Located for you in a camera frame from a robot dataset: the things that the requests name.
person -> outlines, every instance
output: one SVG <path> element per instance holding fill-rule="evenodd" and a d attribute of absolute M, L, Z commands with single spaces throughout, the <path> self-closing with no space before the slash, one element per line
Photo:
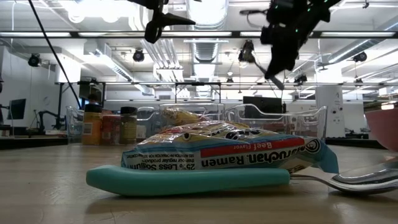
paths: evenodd
<path fill-rule="evenodd" d="M 97 101 L 98 101 L 98 97 L 96 94 L 93 93 L 93 94 L 88 95 L 88 103 L 89 104 L 97 104 Z"/>

black cable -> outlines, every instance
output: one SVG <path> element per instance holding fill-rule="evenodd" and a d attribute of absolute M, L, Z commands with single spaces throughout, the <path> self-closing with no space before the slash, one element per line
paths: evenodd
<path fill-rule="evenodd" d="M 42 22 L 40 21 L 39 15 L 37 15 L 36 8 L 35 8 L 35 6 L 33 5 L 32 0 L 29 0 L 29 4 L 30 4 L 30 7 L 32 8 L 33 13 L 35 14 L 37 23 L 39 23 L 40 29 L 41 29 L 42 32 L 43 32 L 44 38 L 45 38 L 45 40 L 47 41 L 47 43 L 48 43 L 48 45 L 49 45 L 49 47 L 50 47 L 52 53 L 54 54 L 54 57 L 55 57 L 55 59 L 57 60 L 57 62 L 58 62 L 58 64 L 59 64 L 59 66 L 60 66 L 60 68 L 61 68 L 61 70 L 62 70 L 62 72 L 63 72 L 65 78 L 67 79 L 68 85 L 69 85 L 70 89 L 72 90 L 73 95 L 74 95 L 75 98 L 76 98 L 77 105 L 79 106 L 79 110 L 81 110 L 81 105 L 80 105 L 80 102 L 79 102 L 79 98 L 77 97 L 77 94 L 76 94 L 75 90 L 73 89 L 72 84 L 71 84 L 70 81 L 69 81 L 69 78 L 68 78 L 68 76 L 67 76 L 67 73 L 66 73 L 65 69 L 63 68 L 63 65 L 62 65 L 60 59 L 58 58 L 57 53 L 55 53 L 55 50 L 54 50 L 54 48 L 52 47 L 52 44 L 51 44 L 51 42 L 50 42 L 49 37 L 47 37 L 47 34 L 45 33 L 43 24 L 42 24 Z"/>

wooden table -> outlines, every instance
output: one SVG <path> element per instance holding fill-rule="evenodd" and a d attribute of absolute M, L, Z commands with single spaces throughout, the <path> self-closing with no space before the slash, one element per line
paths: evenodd
<path fill-rule="evenodd" d="M 386 150 L 331 146 L 340 169 L 377 164 Z M 0 151 L 0 223 L 398 223 L 398 191 L 347 197 L 327 186 L 125 198 L 85 183 L 86 171 L 119 164 L 123 147 L 53 146 Z M 322 174 L 306 169 L 302 174 Z"/>

ceiling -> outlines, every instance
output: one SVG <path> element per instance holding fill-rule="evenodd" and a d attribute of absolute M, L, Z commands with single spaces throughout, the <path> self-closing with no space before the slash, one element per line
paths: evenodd
<path fill-rule="evenodd" d="M 35 6 L 39 16 L 45 26 L 46 30 L 88 30 L 88 31 L 107 31 L 107 30 L 131 30 L 128 23 L 128 15 L 130 7 L 133 3 L 127 1 L 116 1 L 119 8 L 115 9 L 96 9 L 96 13 L 100 16 L 106 14 L 111 10 L 116 10 L 120 13 L 121 17 L 114 23 L 105 22 L 101 17 L 86 17 L 81 23 L 72 23 L 68 18 L 68 11 L 62 8 L 68 2 L 66 1 L 35 1 Z M 341 1 L 340 7 L 334 7 L 332 10 L 332 17 L 330 23 L 321 22 L 316 30 L 382 30 L 380 27 L 386 22 L 396 19 L 398 22 L 398 1 L 369 1 L 370 6 L 363 9 L 363 1 Z M 224 30 L 259 30 L 260 28 L 253 28 L 248 25 L 244 16 L 239 15 L 239 11 L 243 9 L 261 8 L 266 9 L 269 1 L 258 0 L 229 0 L 228 13 L 226 17 L 226 24 Z M 184 0 L 170 0 L 169 12 L 176 15 L 186 17 Z M 267 25 L 264 16 L 251 16 L 250 21 L 259 26 Z M 173 30 L 189 29 L 185 26 L 175 26 Z M 0 1 L 0 30 L 39 30 L 37 22 L 31 11 L 27 1 Z M 221 44 L 218 53 L 217 66 L 215 70 L 215 80 L 225 82 L 227 72 L 233 72 L 233 80 L 235 82 L 259 82 L 262 79 L 262 73 L 254 66 L 249 65 L 246 68 L 240 68 L 237 60 L 238 51 L 244 39 L 225 39 L 228 43 Z M 136 48 L 142 47 L 138 39 L 105 39 L 104 40 L 113 49 L 113 58 L 119 61 L 130 72 L 153 72 L 153 61 L 146 54 L 146 59 L 143 62 L 134 62 L 132 54 Z M 314 80 L 313 74 L 316 72 L 312 61 L 319 55 L 328 55 L 345 48 L 348 44 L 353 43 L 355 39 L 310 39 L 300 49 L 300 59 L 296 61 L 295 68 L 298 68 L 303 63 L 307 63 L 302 67 L 305 70 L 300 71 L 295 69 L 295 73 L 285 71 L 284 74 L 290 79 L 296 76 L 299 72 L 306 73 L 309 81 Z M 14 39 L 14 42 L 23 45 L 24 47 L 47 47 L 47 44 L 42 39 Z M 54 46 L 63 48 L 69 52 L 74 53 L 77 40 L 63 39 L 52 40 Z M 254 40 L 256 57 L 263 67 L 267 67 L 271 60 L 271 48 L 268 45 L 261 45 L 259 40 Z M 189 78 L 193 74 L 192 70 L 192 50 L 190 44 L 184 43 L 182 39 L 174 39 L 174 48 L 178 56 L 180 64 L 183 66 L 184 78 Z M 395 65 L 396 58 L 398 57 L 398 40 L 390 39 L 381 42 L 380 44 L 365 50 L 368 59 L 365 62 L 359 62 L 354 65 L 352 61 L 343 61 L 337 66 L 341 68 L 343 80 L 352 81 L 357 76 L 370 74 L 378 70 Z M 98 79 L 103 77 L 105 80 L 112 80 L 116 75 L 107 69 L 102 69 L 100 65 L 94 62 L 87 62 L 85 59 L 87 52 L 75 55 L 82 61 L 86 61 L 83 66 L 83 71 L 86 74 L 96 76 Z M 375 76 L 372 79 L 366 80 L 367 82 L 383 82 L 384 80 L 391 80 L 393 77 L 398 78 L 396 69 L 389 70 L 380 76 Z"/>

black lid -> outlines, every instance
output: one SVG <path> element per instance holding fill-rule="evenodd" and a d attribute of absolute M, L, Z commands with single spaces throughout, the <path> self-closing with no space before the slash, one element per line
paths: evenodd
<path fill-rule="evenodd" d="M 100 105 L 87 104 L 85 105 L 85 112 L 101 113 L 102 107 Z"/>
<path fill-rule="evenodd" d="M 120 114 L 135 114 L 137 113 L 137 108 L 132 106 L 123 106 L 120 108 Z"/>

